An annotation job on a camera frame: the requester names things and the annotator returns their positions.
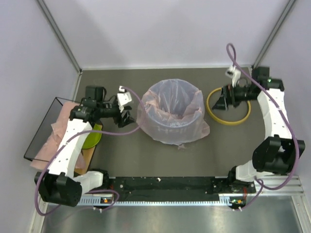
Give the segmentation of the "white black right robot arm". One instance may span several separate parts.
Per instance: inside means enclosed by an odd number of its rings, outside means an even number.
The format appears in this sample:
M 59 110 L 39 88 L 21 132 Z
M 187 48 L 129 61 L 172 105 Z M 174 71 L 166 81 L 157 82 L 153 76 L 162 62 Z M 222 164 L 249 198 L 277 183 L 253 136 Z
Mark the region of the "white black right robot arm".
M 265 139 L 254 150 L 252 159 L 229 171 L 226 183 L 228 189 L 238 192 L 245 185 L 273 174 L 291 176 L 305 150 L 305 142 L 295 139 L 288 125 L 282 80 L 271 78 L 268 67 L 255 69 L 255 81 L 246 85 L 239 84 L 241 71 L 236 66 L 230 66 L 225 74 L 232 79 L 232 83 L 218 88 L 221 92 L 220 98 L 213 107 L 206 105 L 209 115 L 221 124 L 239 125 L 247 118 L 224 121 L 216 117 L 213 111 L 228 110 L 230 106 L 238 107 L 242 102 L 249 104 L 252 100 L 257 100 L 265 127 Z

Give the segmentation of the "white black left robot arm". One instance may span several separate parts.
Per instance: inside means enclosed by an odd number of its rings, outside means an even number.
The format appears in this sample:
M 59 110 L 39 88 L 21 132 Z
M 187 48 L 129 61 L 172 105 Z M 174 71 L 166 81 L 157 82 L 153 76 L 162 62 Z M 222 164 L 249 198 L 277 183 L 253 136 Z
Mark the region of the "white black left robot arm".
M 83 144 L 101 118 L 111 118 L 122 128 L 134 122 L 130 115 L 131 92 L 120 86 L 118 93 L 106 100 L 106 89 L 102 86 L 87 86 L 80 104 L 70 111 L 65 135 L 55 155 L 43 171 L 35 176 L 36 197 L 58 205 L 75 207 L 83 194 L 93 189 L 106 192 L 110 180 L 105 171 L 88 171 L 75 176 L 74 170 Z

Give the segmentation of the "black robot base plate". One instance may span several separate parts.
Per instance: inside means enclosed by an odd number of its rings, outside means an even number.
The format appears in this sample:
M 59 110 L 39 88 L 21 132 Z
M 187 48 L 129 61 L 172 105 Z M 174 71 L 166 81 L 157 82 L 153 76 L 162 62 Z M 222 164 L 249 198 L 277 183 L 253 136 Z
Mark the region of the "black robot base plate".
M 219 194 L 254 194 L 253 183 L 229 183 L 217 177 L 115 177 L 104 178 L 104 188 L 120 195 L 119 201 L 210 201 Z

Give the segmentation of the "pink plastic trash bag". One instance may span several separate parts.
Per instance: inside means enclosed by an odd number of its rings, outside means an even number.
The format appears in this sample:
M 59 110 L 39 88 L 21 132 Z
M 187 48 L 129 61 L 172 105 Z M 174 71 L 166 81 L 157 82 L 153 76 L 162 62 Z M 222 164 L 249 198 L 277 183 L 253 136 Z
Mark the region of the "pink plastic trash bag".
M 153 140 L 181 145 L 209 135 L 202 91 L 181 79 L 151 86 L 138 106 L 137 123 Z
M 38 170 L 43 170 L 46 164 L 55 155 L 62 139 L 64 138 L 70 111 L 73 107 L 77 105 L 78 103 L 72 101 L 66 101 L 63 104 L 57 120 L 55 120 L 54 123 L 51 124 L 51 135 L 48 137 L 47 141 L 43 144 L 42 148 L 31 162 L 31 167 Z

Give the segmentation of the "blue trash bin yellow rim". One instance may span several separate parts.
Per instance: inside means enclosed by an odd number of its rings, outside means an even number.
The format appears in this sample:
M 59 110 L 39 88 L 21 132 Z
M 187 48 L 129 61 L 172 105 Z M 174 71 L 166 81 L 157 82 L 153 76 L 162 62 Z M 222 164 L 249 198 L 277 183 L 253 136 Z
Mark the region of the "blue trash bin yellow rim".
M 142 101 L 150 120 L 170 128 L 190 125 L 204 116 L 202 91 L 181 79 L 159 81 Z

